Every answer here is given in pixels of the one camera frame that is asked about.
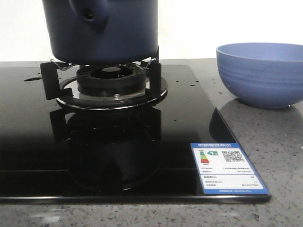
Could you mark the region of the dark blue cooking pot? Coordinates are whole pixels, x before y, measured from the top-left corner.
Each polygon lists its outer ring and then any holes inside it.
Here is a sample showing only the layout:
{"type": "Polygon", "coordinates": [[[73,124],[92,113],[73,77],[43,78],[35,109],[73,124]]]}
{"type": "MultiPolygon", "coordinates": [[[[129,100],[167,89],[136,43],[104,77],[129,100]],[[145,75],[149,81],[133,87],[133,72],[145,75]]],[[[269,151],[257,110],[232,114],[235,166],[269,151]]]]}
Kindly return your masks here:
{"type": "Polygon", "coordinates": [[[156,0],[44,0],[55,58],[76,64],[146,59],[158,49],[156,0]]]}

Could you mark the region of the light blue ceramic bowl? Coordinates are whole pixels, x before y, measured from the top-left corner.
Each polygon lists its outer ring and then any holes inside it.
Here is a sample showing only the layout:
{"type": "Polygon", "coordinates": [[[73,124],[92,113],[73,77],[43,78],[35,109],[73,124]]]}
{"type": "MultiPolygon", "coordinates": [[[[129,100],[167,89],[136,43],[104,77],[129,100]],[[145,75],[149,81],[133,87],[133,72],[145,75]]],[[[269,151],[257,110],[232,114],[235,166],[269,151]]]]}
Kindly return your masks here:
{"type": "Polygon", "coordinates": [[[216,59],[223,84],[251,106],[278,109],[303,100],[302,45],[225,44],[216,59]]]}

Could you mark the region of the black metal pot support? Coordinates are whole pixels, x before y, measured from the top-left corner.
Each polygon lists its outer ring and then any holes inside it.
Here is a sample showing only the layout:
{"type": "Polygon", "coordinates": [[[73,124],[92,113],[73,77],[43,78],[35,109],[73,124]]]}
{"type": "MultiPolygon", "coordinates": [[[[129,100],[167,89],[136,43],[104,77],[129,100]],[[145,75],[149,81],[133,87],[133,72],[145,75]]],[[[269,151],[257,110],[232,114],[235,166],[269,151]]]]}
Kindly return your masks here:
{"type": "MultiPolygon", "coordinates": [[[[167,83],[161,76],[161,64],[159,63],[159,52],[154,53],[151,56],[149,61],[139,61],[138,63],[131,62],[131,63],[120,63],[120,64],[113,64],[107,66],[124,66],[126,64],[131,64],[143,70],[146,74],[146,86],[144,89],[128,94],[128,95],[120,95],[124,98],[125,101],[129,102],[147,102],[153,99],[160,99],[162,94],[167,90],[167,83]]],[[[45,96],[46,99],[57,99],[64,101],[66,103],[78,103],[90,102],[92,98],[94,102],[97,102],[98,98],[101,98],[100,103],[106,104],[105,98],[114,98],[114,96],[90,96],[81,93],[78,90],[78,82],[76,80],[76,76],[70,78],[64,82],[60,82],[58,78],[58,70],[66,71],[73,67],[73,64],[66,63],[66,62],[56,62],[54,60],[50,60],[50,62],[40,64],[40,70],[43,80],[43,85],[45,89],[45,96]]],[[[85,68],[89,65],[79,65],[79,69],[85,68]]]]}

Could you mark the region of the black glass gas stove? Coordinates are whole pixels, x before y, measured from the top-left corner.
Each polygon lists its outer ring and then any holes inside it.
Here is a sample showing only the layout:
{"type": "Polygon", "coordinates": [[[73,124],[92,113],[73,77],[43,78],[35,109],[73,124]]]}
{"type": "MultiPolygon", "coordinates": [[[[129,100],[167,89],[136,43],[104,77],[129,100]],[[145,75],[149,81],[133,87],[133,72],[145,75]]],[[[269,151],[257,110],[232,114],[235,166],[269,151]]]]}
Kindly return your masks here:
{"type": "Polygon", "coordinates": [[[1,67],[1,203],[268,201],[203,192],[190,144],[237,140],[188,66],[162,74],[156,106],[75,113],[46,100],[38,67],[1,67]]]}

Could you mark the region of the blue energy efficiency label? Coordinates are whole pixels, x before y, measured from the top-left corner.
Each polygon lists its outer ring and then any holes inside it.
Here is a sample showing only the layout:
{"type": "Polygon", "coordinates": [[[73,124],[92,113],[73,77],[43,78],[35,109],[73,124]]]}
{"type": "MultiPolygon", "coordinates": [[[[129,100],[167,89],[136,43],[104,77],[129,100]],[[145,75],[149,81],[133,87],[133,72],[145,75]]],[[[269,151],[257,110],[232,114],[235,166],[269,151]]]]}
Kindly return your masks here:
{"type": "Polygon", "coordinates": [[[270,195],[238,143],[190,145],[205,194],[270,195]]]}

